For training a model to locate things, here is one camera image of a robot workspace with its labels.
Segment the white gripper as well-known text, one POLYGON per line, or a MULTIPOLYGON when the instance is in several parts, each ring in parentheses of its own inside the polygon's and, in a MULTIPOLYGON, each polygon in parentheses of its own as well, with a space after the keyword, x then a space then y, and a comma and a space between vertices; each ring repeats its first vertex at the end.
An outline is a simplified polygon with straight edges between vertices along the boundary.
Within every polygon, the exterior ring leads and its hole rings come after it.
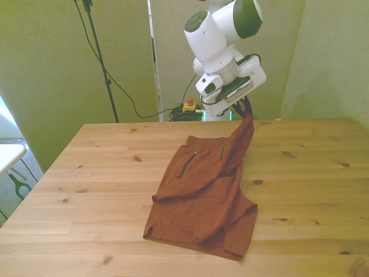
POLYGON ((253 117, 248 94, 265 81, 259 55, 247 55, 231 61, 220 73, 202 75, 201 103, 210 117, 221 116, 230 107, 241 117, 253 117))

